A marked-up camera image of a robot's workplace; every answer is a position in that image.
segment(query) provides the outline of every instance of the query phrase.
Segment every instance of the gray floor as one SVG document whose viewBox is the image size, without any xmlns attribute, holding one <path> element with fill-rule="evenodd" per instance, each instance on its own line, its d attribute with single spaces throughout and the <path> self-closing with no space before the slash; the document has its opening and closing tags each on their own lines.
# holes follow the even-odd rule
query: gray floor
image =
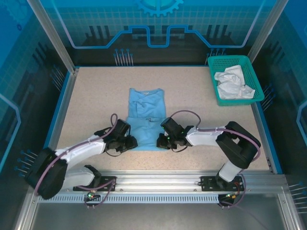
<svg viewBox="0 0 307 230">
<path fill-rule="evenodd" d="M 247 195 L 241 207 L 270 230 L 283 230 L 275 197 Z M 32 230 L 262 230 L 249 214 L 216 204 L 40 204 Z"/>
</svg>

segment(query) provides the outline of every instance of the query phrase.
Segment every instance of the speckled work surface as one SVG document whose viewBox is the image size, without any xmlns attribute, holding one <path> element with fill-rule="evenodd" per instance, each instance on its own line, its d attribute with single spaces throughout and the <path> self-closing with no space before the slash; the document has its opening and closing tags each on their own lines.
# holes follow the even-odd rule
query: speckled work surface
<svg viewBox="0 0 307 230">
<path fill-rule="evenodd" d="M 110 126 L 110 115 L 128 115 L 129 88 L 165 91 L 167 115 L 181 109 L 198 113 L 200 127 L 219 127 L 236 121 L 260 140 L 251 107 L 219 107 L 207 67 L 82 67 L 79 70 L 67 110 L 58 148 L 74 145 L 95 131 Z M 181 113 L 174 119 L 183 127 L 195 125 L 197 118 Z M 267 170 L 261 148 L 260 158 L 249 169 Z M 88 158 L 99 170 L 218 170 L 227 161 L 219 147 L 194 146 L 180 153 L 169 151 L 129 151 L 119 157 L 103 153 Z"/>
</svg>

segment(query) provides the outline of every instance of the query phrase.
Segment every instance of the robotic arm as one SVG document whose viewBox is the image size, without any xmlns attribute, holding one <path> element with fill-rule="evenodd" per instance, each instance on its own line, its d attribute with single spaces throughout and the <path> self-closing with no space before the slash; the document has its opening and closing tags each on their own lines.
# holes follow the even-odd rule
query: robotic arm
<svg viewBox="0 0 307 230">
<path fill-rule="evenodd" d="M 127 131 L 130 130 L 130 125 L 125 121 L 119 119 L 109 135 L 103 139 L 98 138 L 102 137 L 108 129 L 110 128 L 95 132 L 86 141 L 75 145 L 75 148 L 71 151 L 69 150 L 72 147 L 58 150 L 43 149 L 25 175 L 25 180 L 35 188 L 46 167 L 56 157 L 68 151 L 50 168 L 39 186 L 38 194 L 44 199 L 50 199 L 61 189 L 79 185 L 97 187 L 101 175 L 94 167 L 86 165 L 77 170 L 71 170 L 71 168 L 89 157 L 110 149 L 123 153 L 138 146 L 133 136 L 126 135 Z"/>
<path fill-rule="evenodd" d="M 167 118 L 162 124 L 165 130 L 157 140 L 157 147 L 176 149 L 180 146 L 211 145 L 219 146 L 229 161 L 219 170 L 215 182 L 225 190 L 235 176 L 247 169 L 253 161 L 260 142 L 238 123 L 231 121 L 226 126 L 215 129 L 200 129 L 195 126 L 183 128 L 172 118 Z"/>
</svg>

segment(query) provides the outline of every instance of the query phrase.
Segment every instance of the blue edge trim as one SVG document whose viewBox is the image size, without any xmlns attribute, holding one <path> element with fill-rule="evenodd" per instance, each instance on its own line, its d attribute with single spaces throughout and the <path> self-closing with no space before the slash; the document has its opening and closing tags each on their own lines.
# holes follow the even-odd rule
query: blue edge trim
<svg viewBox="0 0 307 230">
<path fill-rule="evenodd" d="M 68 72 L 67 75 L 66 75 L 63 87 L 62 87 L 61 94 L 59 96 L 59 100 L 58 100 L 58 103 L 57 103 L 56 110 L 54 112 L 54 115 L 53 115 L 53 118 L 52 118 L 52 121 L 51 121 L 51 124 L 50 124 L 50 128 L 49 128 L 49 131 L 48 131 L 48 134 L 47 134 L 47 137 L 46 137 L 46 141 L 45 141 L 45 144 L 44 144 L 44 148 L 47 148 L 48 145 L 49 145 L 50 138 L 51 138 L 51 135 L 52 135 L 52 132 L 53 132 L 53 129 L 54 129 L 54 125 L 55 125 L 55 122 L 58 118 L 59 109 L 60 109 L 60 106 L 62 104 L 64 93 L 65 93 L 65 90 L 66 90 L 66 87 L 67 87 L 69 76 L 70 76 L 70 73 Z M 269 147 L 270 147 L 270 150 L 271 150 L 271 153 L 272 153 L 272 157 L 273 157 L 273 161 L 274 161 L 274 164 L 275 164 L 275 167 L 276 167 L 276 173 L 277 174 L 283 174 L 283 171 L 282 171 L 282 168 L 280 166 L 280 163 L 279 163 L 279 160 L 278 160 L 278 157 L 277 157 L 277 153 L 276 153 L 276 150 L 275 150 L 275 147 L 274 147 L 274 144 L 273 144 L 273 140 L 271 138 L 270 131 L 269 131 L 269 128 L 268 128 L 268 124 L 265 120 L 264 113 L 262 111 L 261 105 L 260 105 L 259 102 L 257 102 L 256 105 L 257 105 L 259 115 L 260 115 L 260 118 L 261 118 L 261 121 L 262 121 L 262 124 L 263 124 L 263 127 L 264 127 L 265 134 L 267 136 L 268 144 L 269 144 Z"/>
<path fill-rule="evenodd" d="M 47 148 L 49 146 L 51 135 L 52 135 L 54 125 L 56 124 L 56 120 L 57 120 L 58 115 L 59 115 L 59 109 L 60 109 L 62 101 L 63 101 L 64 93 L 66 91 L 66 87 L 67 87 L 67 83 L 68 83 L 70 74 L 71 73 L 69 73 L 69 72 L 67 72 L 67 74 L 66 74 L 65 81 L 63 83 L 63 87 L 62 87 L 61 93 L 59 95 L 58 103 L 57 103 L 56 109 L 54 111 L 54 114 L 53 114 L 53 117 L 52 117 L 52 120 L 51 120 L 51 124 L 50 124 L 49 130 L 48 130 L 48 133 L 47 133 L 47 137 L 46 137 L 46 140 L 45 140 L 45 143 L 44 143 L 44 148 Z"/>
<path fill-rule="evenodd" d="M 272 153 L 272 157 L 273 157 L 273 161 L 274 161 L 274 164 L 275 164 L 275 168 L 276 168 L 276 173 L 277 174 L 283 174 L 283 171 L 282 171 L 282 168 L 280 166 L 280 163 L 279 163 L 279 160 L 278 160 L 278 157 L 277 157 L 277 153 L 276 153 L 276 150 L 275 150 L 275 147 L 274 147 L 274 144 L 273 144 L 273 140 L 272 140 L 272 137 L 271 137 L 271 134 L 270 134 L 270 131 L 269 131 L 269 127 L 268 127 L 267 121 L 265 120 L 265 117 L 264 117 L 264 113 L 263 113 L 261 104 L 260 104 L 260 102 L 256 102 L 256 105 L 258 107 L 258 111 L 259 111 L 261 122 L 263 124 L 264 132 L 267 136 L 268 144 L 269 144 L 269 147 L 270 147 L 270 150 L 271 150 L 271 153 Z"/>
</svg>

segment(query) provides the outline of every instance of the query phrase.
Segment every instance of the gear logo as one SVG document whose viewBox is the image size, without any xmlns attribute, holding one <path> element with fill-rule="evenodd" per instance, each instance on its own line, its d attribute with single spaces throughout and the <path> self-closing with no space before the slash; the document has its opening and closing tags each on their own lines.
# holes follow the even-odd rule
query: gear logo
<svg viewBox="0 0 307 230">
<path fill-rule="evenodd" d="M 0 0 L 0 6 L 6 7 L 10 16 L 18 23 L 21 23 L 28 15 L 26 0 Z"/>
<path fill-rule="evenodd" d="M 160 15 L 166 16 L 168 13 L 173 13 L 174 9 L 178 10 L 183 0 L 135 0 L 135 3 L 144 13 L 160 17 Z"/>
</svg>

